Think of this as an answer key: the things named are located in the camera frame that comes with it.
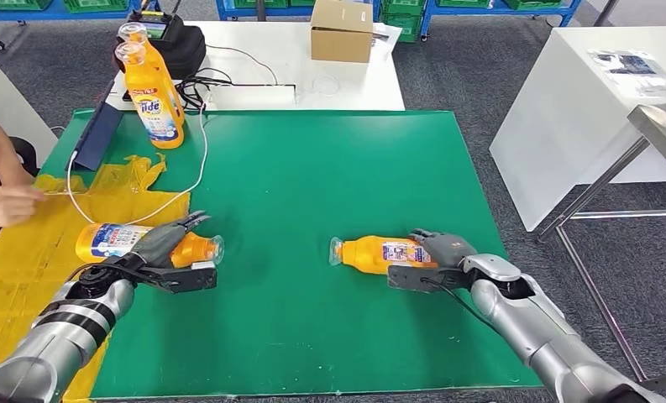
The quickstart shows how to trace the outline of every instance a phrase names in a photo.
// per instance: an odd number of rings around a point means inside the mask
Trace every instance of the paper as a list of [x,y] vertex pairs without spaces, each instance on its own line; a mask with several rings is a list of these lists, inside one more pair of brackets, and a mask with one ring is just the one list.
[[372,24],[372,50],[370,51],[370,63],[372,61],[385,61],[395,49],[395,44],[401,34],[401,28],[385,25],[383,23]]
[[624,97],[665,97],[666,72],[648,53],[636,50],[588,50]]

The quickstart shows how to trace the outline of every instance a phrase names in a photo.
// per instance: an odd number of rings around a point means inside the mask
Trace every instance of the cardboard box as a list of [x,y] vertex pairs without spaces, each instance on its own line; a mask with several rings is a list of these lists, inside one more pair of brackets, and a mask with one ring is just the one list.
[[317,0],[311,16],[311,58],[370,61],[372,4]]

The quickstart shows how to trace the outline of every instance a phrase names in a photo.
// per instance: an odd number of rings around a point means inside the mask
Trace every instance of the black cable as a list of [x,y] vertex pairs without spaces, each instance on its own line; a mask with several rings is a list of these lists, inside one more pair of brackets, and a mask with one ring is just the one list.
[[[199,74],[204,71],[214,71],[220,73],[226,77],[226,80],[207,76],[199,76]],[[184,109],[198,111],[202,108],[202,104],[206,103],[206,100],[202,94],[199,93],[197,85],[205,86],[208,91],[211,91],[212,86],[236,86],[236,84],[232,82],[231,76],[224,71],[214,69],[212,67],[201,68],[197,72],[185,77],[184,80],[175,85],[177,93],[179,93],[181,99],[184,101],[184,105],[182,106]]]
[[239,53],[242,54],[242,55],[247,55],[249,58],[251,58],[251,60],[254,61],[254,63],[256,63],[257,65],[261,65],[261,66],[263,66],[266,70],[268,70],[268,71],[270,72],[270,74],[273,76],[273,81],[274,81],[274,83],[275,83],[276,85],[278,85],[278,77],[275,75],[275,72],[273,72],[273,69],[271,69],[268,65],[265,65],[265,64],[261,63],[261,62],[258,61],[255,57],[253,57],[252,55],[250,55],[250,54],[244,52],[243,50],[241,50],[241,49],[236,49],[236,48],[229,48],[229,47],[227,47],[227,46],[214,46],[214,45],[212,45],[212,44],[208,44],[207,47],[208,47],[208,48],[212,48],[212,49],[233,50],[234,52],[239,52]]
[[478,319],[478,320],[481,321],[483,324],[485,324],[487,327],[489,327],[490,330],[492,330],[492,331],[494,331],[494,332],[498,332],[498,331],[496,331],[496,328],[493,327],[493,325],[490,324],[490,322],[488,322],[488,321],[487,321],[483,316],[481,316],[478,312],[476,312],[475,310],[471,309],[471,307],[469,306],[469,304],[467,304],[467,303],[464,302],[464,300],[462,300],[459,296],[457,296],[456,294],[454,294],[454,292],[451,291],[446,285],[443,285],[442,283],[440,283],[440,282],[438,282],[438,281],[435,281],[435,280],[432,280],[432,279],[430,279],[430,278],[428,278],[428,277],[422,277],[422,278],[419,279],[419,280],[420,280],[422,283],[432,284],[432,285],[435,285],[435,286],[441,288],[442,290],[446,291],[446,293],[449,294],[450,296],[452,296],[452,297],[453,297],[453,298],[454,298],[459,304],[461,304],[461,306],[463,306],[464,308],[466,308],[466,311],[471,312],[471,314],[474,315],[474,316],[476,317],[476,319]]
[[78,273],[82,272],[83,270],[90,269],[91,267],[105,267],[105,268],[108,268],[108,269],[119,270],[119,271],[123,271],[123,272],[125,272],[125,273],[127,273],[127,274],[129,274],[129,275],[132,275],[132,276],[135,277],[135,278],[138,278],[138,279],[141,279],[141,280],[144,280],[144,281],[152,281],[152,279],[151,279],[150,277],[147,277],[146,275],[142,275],[142,274],[138,273],[138,272],[135,271],[135,270],[126,269],[126,268],[124,268],[123,266],[118,266],[118,265],[116,265],[116,264],[109,264],[109,263],[87,263],[87,264],[84,264],[83,266],[81,266],[81,267],[79,267],[79,268],[73,270],[73,272],[71,273],[71,275],[69,275],[68,278],[66,279],[66,283],[67,283],[68,281],[73,280],[73,279],[76,277],[76,275],[78,275]]
[[220,73],[222,76],[225,76],[225,77],[226,77],[226,79],[228,80],[229,83],[233,83],[233,80],[231,79],[231,76],[230,76],[230,75],[226,74],[225,72],[223,72],[223,71],[221,71],[221,70],[219,70],[219,69],[215,69],[215,68],[213,68],[213,67],[203,67],[203,68],[199,69],[199,71],[197,71],[197,73],[201,73],[201,72],[203,72],[203,71],[209,71],[209,70],[210,70],[210,71],[215,71],[215,72],[217,72],[217,73]]
[[172,15],[176,14],[176,10],[179,9],[180,4],[181,4],[181,0],[177,0],[177,3],[175,3],[174,8],[172,8]]

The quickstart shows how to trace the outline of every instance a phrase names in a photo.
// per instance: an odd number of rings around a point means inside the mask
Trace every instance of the blue shelf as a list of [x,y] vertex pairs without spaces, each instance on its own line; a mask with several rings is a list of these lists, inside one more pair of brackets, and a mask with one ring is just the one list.
[[435,15],[491,15],[491,14],[563,14],[570,10],[570,6],[540,8],[537,10],[515,10],[508,7],[502,0],[496,0],[493,8],[473,8],[473,7],[439,7],[434,0],[428,0],[429,5],[434,9]]
[[52,21],[62,19],[120,19],[125,18],[139,2],[131,0],[127,10],[98,11],[95,13],[69,13],[63,0],[53,0],[41,11],[0,11],[0,21]]
[[560,7],[515,10],[508,7],[503,0],[495,0],[492,8],[439,7],[436,0],[427,0],[427,9],[424,10],[420,35],[422,40],[429,36],[429,23],[433,15],[560,15],[563,17],[560,26],[564,27],[570,22],[580,3],[582,3],[582,0],[564,0]]
[[[295,6],[289,8],[267,8],[266,15],[271,17],[299,17],[311,15],[311,6]],[[255,17],[256,8],[226,8],[227,17]]]
[[[220,20],[238,17],[255,17],[256,8],[236,8],[233,0],[215,0]],[[365,3],[372,3],[373,14],[378,15],[381,0],[364,0]],[[271,17],[306,17],[312,14],[312,6],[294,6],[288,8],[267,8],[266,16]]]

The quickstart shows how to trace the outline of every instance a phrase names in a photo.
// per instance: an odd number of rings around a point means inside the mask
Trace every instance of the person's hand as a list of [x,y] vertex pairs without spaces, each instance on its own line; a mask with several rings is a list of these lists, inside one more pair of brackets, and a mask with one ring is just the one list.
[[30,186],[34,184],[34,177],[21,164],[17,164],[1,169],[0,181],[2,186]]
[[44,194],[31,186],[0,186],[0,227],[10,227],[28,220],[36,211],[36,202]]

